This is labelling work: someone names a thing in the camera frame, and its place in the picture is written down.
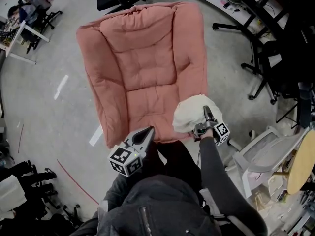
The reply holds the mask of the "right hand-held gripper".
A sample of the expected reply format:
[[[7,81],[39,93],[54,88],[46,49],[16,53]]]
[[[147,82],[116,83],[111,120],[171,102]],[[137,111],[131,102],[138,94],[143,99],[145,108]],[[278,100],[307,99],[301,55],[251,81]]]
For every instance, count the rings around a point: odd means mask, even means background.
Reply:
[[[204,135],[208,130],[212,130],[216,146],[223,144],[227,141],[230,135],[228,127],[224,122],[217,123],[217,120],[214,118],[208,106],[203,106],[203,110],[206,122],[197,124],[193,129],[192,134],[194,141],[200,141],[202,135]]]

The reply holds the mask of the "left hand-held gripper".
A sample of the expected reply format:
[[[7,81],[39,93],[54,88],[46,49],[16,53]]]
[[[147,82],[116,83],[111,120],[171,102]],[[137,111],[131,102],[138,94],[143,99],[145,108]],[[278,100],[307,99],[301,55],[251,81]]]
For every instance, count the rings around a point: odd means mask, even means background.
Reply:
[[[153,126],[130,132],[124,141],[112,148],[108,155],[112,169],[125,177],[129,177],[141,169],[142,161],[154,136],[155,128]]]

